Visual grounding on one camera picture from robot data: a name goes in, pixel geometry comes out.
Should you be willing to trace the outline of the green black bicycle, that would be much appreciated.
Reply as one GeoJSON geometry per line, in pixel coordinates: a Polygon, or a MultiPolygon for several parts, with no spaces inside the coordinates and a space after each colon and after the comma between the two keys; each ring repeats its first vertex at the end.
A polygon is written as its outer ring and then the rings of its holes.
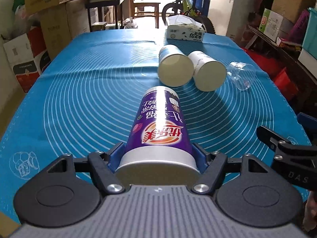
{"type": "Polygon", "coordinates": [[[167,25],[167,17],[184,15],[202,24],[210,34],[216,34],[212,21],[208,18],[210,0],[175,0],[166,4],[161,12],[163,23],[167,25]]]}

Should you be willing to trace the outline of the purple paper cup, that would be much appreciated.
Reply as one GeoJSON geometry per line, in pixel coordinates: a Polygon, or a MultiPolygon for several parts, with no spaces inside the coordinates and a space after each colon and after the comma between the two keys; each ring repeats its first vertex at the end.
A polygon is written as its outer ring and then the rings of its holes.
{"type": "Polygon", "coordinates": [[[171,88],[145,92],[115,175],[124,185],[192,185],[198,179],[180,99],[171,88]]]}

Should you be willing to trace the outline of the blue white paper cup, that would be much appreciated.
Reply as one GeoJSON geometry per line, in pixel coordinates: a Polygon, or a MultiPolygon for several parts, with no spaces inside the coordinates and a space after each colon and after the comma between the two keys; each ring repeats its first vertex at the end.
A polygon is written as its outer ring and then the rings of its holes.
{"type": "Polygon", "coordinates": [[[165,45],[159,51],[158,77],[166,86],[187,84],[195,71],[192,61],[175,45],[165,45]]]}

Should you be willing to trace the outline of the wooden stool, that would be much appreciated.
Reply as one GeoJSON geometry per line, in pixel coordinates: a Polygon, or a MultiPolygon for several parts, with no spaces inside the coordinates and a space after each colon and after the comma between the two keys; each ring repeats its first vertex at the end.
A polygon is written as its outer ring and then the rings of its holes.
{"type": "Polygon", "coordinates": [[[131,18],[154,18],[155,28],[159,28],[159,5],[160,2],[152,0],[131,0],[130,11],[131,18]]]}

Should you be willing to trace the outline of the green white carton box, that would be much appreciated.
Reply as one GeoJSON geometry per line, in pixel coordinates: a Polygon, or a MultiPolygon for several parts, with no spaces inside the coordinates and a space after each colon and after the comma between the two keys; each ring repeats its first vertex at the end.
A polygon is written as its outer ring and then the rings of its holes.
{"type": "Polygon", "coordinates": [[[264,9],[259,31],[272,41],[276,41],[280,32],[284,17],[269,9],[264,9]]]}

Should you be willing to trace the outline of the black metal stand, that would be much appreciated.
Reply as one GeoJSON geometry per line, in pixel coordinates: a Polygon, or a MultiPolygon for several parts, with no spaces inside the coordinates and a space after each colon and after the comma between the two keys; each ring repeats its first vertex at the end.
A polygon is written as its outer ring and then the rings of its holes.
{"type": "Polygon", "coordinates": [[[121,15],[120,20],[123,21],[123,12],[122,12],[122,4],[124,0],[85,0],[85,8],[88,12],[88,22],[89,22],[89,30],[92,32],[92,23],[91,23],[91,15],[90,9],[97,8],[98,12],[98,20],[101,22],[104,18],[104,8],[105,7],[114,7],[115,10],[115,27],[116,29],[122,29],[123,23],[119,25],[119,16],[118,9],[120,9],[121,15]]]}

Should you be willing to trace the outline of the blue silicone baking mat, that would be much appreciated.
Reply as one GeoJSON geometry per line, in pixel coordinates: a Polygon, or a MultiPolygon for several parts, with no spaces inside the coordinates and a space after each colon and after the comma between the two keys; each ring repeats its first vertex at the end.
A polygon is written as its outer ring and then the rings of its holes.
{"type": "MultiPolygon", "coordinates": [[[[160,29],[109,30],[75,38],[27,93],[1,139],[1,212],[17,220],[13,197],[62,154],[85,157],[125,142],[141,98],[160,84],[160,29]]],[[[250,153],[270,164],[273,153],[256,137],[266,126],[292,143],[310,141],[268,74],[255,67],[246,91],[230,79],[213,92],[193,81],[175,88],[189,137],[208,152],[250,153]]]]}

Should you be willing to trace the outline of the white tissue pack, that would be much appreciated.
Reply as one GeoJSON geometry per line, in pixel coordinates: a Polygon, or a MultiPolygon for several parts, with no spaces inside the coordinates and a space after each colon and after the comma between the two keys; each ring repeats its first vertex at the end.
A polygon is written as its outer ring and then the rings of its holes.
{"type": "Polygon", "coordinates": [[[202,42],[206,31],[202,23],[181,14],[166,18],[166,38],[202,42]]]}

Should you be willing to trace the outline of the white chest freezer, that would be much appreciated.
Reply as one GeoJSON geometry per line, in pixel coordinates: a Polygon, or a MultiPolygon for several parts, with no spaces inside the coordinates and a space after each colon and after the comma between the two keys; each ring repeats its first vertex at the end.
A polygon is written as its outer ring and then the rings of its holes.
{"type": "Polygon", "coordinates": [[[241,43],[248,16],[254,11],[255,0],[210,0],[207,17],[215,33],[241,43]]]}

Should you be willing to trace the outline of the tall brown cardboard box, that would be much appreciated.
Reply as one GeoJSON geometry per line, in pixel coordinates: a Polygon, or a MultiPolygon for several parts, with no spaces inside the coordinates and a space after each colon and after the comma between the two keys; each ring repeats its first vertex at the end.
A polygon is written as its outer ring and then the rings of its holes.
{"type": "Polygon", "coordinates": [[[39,12],[48,55],[53,60],[75,37],[90,31],[98,21],[98,9],[85,7],[86,0],[72,0],[39,12]]]}

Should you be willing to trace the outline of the red white appliance box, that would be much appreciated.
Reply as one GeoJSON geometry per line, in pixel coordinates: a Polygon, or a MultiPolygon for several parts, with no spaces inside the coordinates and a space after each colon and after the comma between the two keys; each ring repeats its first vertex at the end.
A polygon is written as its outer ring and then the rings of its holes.
{"type": "Polygon", "coordinates": [[[29,92],[51,62],[41,27],[32,27],[3,47],[18,83],[25,93],[29,92]]]}

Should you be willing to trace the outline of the clear plastic cup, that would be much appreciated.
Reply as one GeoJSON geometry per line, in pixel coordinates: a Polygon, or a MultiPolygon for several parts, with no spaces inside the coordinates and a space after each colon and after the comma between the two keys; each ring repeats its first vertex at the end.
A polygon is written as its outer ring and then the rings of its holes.
{"type": "Polygon", "coordinates": [[[252,64],[231,62],[227,66],[227,76],[241,91],[248,90],[255,80],[255,68],[252,64]]]}

